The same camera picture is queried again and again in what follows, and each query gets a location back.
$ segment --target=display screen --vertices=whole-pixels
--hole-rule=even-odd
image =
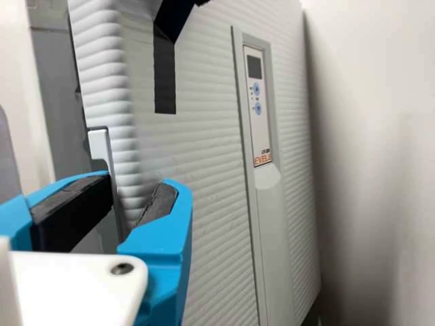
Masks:
[[[256,56],[247,55],[247,74],[251,78],[262,79],[261,59]]]

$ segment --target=blue plastic holder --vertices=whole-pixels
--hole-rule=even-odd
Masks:
[[[10,237],[13,250],[32,250],[31,209],[63,188],[87,177],[107,175],[107,171],[62,179],[24,197],[19,195],[0,205],[0,234]],[[142,259],[148,266],[148,286],[135,325],[180,326],[186,303],[192,249],[191,191],[165,179],[177,190],[171,212],[136,227],[118,246],[118,254]]]

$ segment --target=blue button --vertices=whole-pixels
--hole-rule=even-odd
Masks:
[[[260,95],[260,84],[258,82],[255,82],[252,88],[254,89],[254,94],[256,96]]]
[[[257,102],[257,103],[256,103],[254,109],[256,110],[256,113],[257,113],[258,115],[261,114],[261,104],[260,104],[260,102]]]

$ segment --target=black duct opening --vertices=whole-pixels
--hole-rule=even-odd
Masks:
[[[175,42],[195,4],[209,0],[163,0],[154,20],[155,113],[176,114]]]

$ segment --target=screw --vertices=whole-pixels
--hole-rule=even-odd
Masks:
[[[116,266],[114,266],[110,272],[113,275],[125,275],[131,272],[134,269],[132,264],[129,263],[120,263]]]

